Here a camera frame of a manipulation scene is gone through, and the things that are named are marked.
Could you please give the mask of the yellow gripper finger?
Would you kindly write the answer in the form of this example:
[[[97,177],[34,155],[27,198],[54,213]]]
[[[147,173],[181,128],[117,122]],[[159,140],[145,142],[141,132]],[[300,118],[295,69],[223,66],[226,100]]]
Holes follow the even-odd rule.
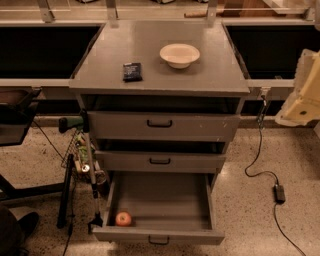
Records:
[[[304,49],[298,60],[294,89],[275,117],[280,125],[305,126],[320,119],[320,51]]]

